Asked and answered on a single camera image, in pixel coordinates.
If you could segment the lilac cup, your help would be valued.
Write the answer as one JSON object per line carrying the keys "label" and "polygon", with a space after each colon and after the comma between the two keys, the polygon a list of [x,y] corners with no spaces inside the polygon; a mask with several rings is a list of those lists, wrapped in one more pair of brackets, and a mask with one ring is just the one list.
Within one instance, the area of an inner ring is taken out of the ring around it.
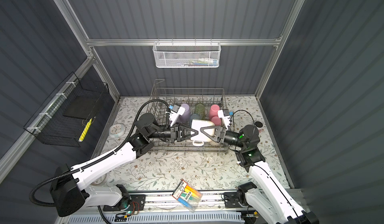
{"label": "lilac cup", "polygon": [[189,119],[191,117],[190,106],[186,103],[182,103],[181,107],[183,107],[185,109],[185,111],[184,111],[183,115],[180,116],[180,120],[182,123],[187,123],[187,122],[189,122]]}

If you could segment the white ceramic mug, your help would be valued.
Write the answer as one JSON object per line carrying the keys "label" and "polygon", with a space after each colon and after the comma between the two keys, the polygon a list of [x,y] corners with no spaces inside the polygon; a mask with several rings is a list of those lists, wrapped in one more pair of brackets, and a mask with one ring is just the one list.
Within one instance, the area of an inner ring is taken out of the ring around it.
{"label": "white ceramic mug", "polygon": [[200,147],[212,142],[213,140],[210,137],[215,135],[215,128],[213,128],[213,126],[215,126],[215,124],[211,121],[194,119],[191,128],[198,132],[197,135],[191,137],[192,144]]}

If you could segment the pink cup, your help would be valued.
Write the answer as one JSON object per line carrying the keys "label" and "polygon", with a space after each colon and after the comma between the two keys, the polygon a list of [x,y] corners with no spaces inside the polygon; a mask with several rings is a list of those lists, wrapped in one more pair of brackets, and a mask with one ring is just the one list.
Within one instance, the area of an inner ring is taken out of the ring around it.
{"label": "pink cup", "polygon": [[220,110],[220,106],[217,104],[213,104],[209,110],[209,119],[212,119],[213,117],[218,116],[219,110]]}
{"label": "pink cup", "polygon": [[213,122],[215,124],[215,126],[221,126],[222,125],[222,120],[218,116],[212,117],[211,122]]}

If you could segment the blue translucent cup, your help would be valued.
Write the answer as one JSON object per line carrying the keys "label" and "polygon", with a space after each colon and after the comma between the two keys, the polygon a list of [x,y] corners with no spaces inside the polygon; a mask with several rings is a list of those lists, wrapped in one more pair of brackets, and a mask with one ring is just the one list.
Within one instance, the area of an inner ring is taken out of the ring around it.
{"label": "blue translucent cup", "polygon": [[190,116],[190,121],[193,121],[193,120],[201,120],[201,116],[199,114],[192,114]]}

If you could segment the green translucent cup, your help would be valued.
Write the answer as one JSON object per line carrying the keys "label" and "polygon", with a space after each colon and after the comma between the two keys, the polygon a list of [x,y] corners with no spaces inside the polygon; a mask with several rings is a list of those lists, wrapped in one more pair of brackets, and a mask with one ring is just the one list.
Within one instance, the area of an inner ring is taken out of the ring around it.
{"label": "green translucent cup", "polygon": [[206,118],[206,108],[205,108],[205,105],[202,104],[202,103],[197,103],[195,105],[194,114],[199,115],[201,119],[205,119]]}

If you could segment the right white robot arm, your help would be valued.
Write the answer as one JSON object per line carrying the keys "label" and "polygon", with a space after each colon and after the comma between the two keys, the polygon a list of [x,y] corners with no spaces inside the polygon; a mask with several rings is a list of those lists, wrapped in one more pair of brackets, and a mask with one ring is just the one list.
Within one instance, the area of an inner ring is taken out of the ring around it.
{"label": "right white robot arm", "polygon": [[237,147],[239,166],[256,181],[237,188],[239,203],[254,208],[268,224],[318,224],[319,218],[307,212],[277,180],[265,157],[258,148],[259,130],[254,124],[244,126],[239,132],[230,131],[228,113],[221,116],[222,125],[208,121],[192,121],[192,131],[203,135],[199,142],[224,143]]}

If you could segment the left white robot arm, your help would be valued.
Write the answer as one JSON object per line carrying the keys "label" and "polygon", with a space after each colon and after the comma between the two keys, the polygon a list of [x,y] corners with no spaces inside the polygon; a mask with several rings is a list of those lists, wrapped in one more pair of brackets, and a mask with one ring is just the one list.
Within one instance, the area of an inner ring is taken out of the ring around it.
{"label": "left white robot arm", "polygon": [[182,106],[169,106],[166,112],[168,122],[165,125],[158,125],[151,113],[137,113],[134,124],[121,145],[87,162],[58,168],[50,193],[59,217],[70,216],[87,207],[97,207],[100,210],[103,206],[109,206],[130,214],[138,211],[139,204],[132,200],[123,185],[96,188],[92,187],[92,183],[116,167],[149,152],[154,147],[152,138],[184,140],[199,135],[200,127],[194,121],[191,126],[179,122],[183,113]]}

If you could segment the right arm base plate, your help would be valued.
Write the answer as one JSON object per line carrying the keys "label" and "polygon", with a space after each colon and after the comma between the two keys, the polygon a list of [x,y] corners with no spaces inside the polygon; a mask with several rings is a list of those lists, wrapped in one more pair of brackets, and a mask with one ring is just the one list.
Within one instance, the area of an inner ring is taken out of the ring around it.
{"label": "right arm base plate", "polygon": [[225,192],[222,194],[227,209],[243,208],[239,202],[237,192]]}

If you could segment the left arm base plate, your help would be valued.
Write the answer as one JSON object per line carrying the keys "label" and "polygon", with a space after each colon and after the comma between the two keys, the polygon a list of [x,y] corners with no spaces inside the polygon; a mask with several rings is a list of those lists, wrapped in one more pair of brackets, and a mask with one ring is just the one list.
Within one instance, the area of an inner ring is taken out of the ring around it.
{"label": "left arm base plate", "polygon": [[146,195],[130,195],[123,197],[115,206],[103,206],[104,212],[133,212],[142,211],[146,202]]}

